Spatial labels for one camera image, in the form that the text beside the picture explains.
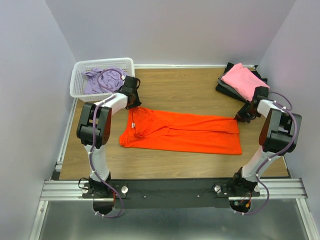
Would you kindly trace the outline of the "orange t-shirt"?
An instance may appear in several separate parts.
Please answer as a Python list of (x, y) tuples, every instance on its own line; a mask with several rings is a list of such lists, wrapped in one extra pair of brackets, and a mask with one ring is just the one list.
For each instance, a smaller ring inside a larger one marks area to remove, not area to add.
[(119, 137), (124, 148), (241, 155), (240, 131), (235, 119), (145, 107), (129, 110), (127, 126)]

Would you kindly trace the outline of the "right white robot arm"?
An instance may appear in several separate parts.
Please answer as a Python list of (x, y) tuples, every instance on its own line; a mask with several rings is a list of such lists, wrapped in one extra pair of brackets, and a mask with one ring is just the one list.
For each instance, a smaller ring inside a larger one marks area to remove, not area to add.
[(234, 174), (227, 187), (236, 196), (252, 193), (274, 160), (291, 153), (298, 142), (302, 116), (292, 112), (293, 105), (284, 95), (277, 93), (287, 101), (288, 107), (269, 99), (270, 93), (268, 87), (256, 87), (252, 100), (247, 101), (234, 118), (239, 123), (250, 123), (255, 118), (265, 117), (256, 153)]

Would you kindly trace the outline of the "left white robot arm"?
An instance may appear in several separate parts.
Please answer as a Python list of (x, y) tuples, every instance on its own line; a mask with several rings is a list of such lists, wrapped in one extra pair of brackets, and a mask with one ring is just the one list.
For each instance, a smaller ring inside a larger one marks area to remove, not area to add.
[(138, 95), (141, 80), (126, 76), (124, 85), (107, 98), (85, 103), (82, 107), (76, 136), (87, 151), (90, 175), (88, 183), (81, 187), (83, 195), (101, 198), (111, 194), (111, 173), (106, 160), (106, 147), (111, 133), (113, 114), (141, 105)]

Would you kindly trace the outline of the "pink folded t-shirt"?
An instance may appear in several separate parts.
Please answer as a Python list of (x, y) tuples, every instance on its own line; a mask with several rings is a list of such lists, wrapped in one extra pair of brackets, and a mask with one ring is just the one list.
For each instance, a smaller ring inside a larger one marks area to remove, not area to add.
[(253, 99), (255, 89), (257, 87), (270, 88), (265, 82), (255, 76), (242, 63), (235, 64), (221, 80), (235, 89), (245, 100), (251, 101)]

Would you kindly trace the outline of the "black folded t-shirt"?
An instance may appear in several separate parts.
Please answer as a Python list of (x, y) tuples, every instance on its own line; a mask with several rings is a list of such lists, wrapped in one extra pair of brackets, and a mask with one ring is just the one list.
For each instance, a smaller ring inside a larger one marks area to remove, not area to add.
[(223, 74), (218, 77), (215, 90), (245, 103), (251, 101), (256, 87), (269, 87), (268, 79), (257, 70), (250, 70), (242, 63), (228, 62)]

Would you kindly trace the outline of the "purple t-shirt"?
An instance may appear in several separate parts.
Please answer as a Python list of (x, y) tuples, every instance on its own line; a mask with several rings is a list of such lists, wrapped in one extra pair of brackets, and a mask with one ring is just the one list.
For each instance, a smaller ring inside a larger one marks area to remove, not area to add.
[(82, 75), (86, 79), (85, 95), (114, 93), (124, 85), (127, 76), (120, 68), (92, 68)]

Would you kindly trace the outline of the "grey folded t-shirt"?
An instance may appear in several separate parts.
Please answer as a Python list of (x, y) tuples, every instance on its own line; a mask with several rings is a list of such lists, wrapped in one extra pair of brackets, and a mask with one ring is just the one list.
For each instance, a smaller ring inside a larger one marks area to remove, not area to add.
[(232, 86), (223, 82), (220, 77), (217, 80), (217, 86), (215, 87), (215, 90), (218, 91), (219, 93), (226, 95), (227, 97), (231, 97), (231, 98), (238, 100), (238, 101), (241, 101), (243, 103), (245, 103), (247, 101)]

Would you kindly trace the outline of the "white plastic basket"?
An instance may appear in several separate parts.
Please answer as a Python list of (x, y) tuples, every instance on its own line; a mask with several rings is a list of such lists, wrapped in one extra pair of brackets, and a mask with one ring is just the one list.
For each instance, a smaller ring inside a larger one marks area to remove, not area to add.
[(111, 93), (85, 94), (88, 77), (84, 76), (83, 73), (88, 73), (96, 68), (105, 70), (114, 67), (122, 69), (129, 76), (135, 76), (134, 61), (130, 57), (78, 61), (75, 63), (71, 73), (70, 96), (83, 102), (98, 102), (107, 98)]

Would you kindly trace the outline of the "aluminium frame rail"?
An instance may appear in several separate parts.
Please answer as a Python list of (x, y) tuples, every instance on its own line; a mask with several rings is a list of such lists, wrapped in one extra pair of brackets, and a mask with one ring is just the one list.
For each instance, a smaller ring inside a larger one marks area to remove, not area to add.
[[(299, 178), (265, 178), (262, 180), (271, 199), (295, 199), (307, 236), (318, 240), (320, 234), (306, 203), (307, 193)], [(50, 201), (84, 201), (76, 180), (46, 180), (43, 183), (40, 201), (30, 233), (31, 240), (38, 240)]]

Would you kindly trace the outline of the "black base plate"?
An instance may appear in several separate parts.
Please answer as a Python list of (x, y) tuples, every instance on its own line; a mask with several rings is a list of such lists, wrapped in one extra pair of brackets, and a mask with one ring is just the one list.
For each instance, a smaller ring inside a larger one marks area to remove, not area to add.
[(236, 208), (247, 212), (250, 198), (260, 196), (257, 183), (238, 186), (232, 178), (109, 179), (106, 186), (81, 178), (82, 198), (105, 216), (131, 209)]

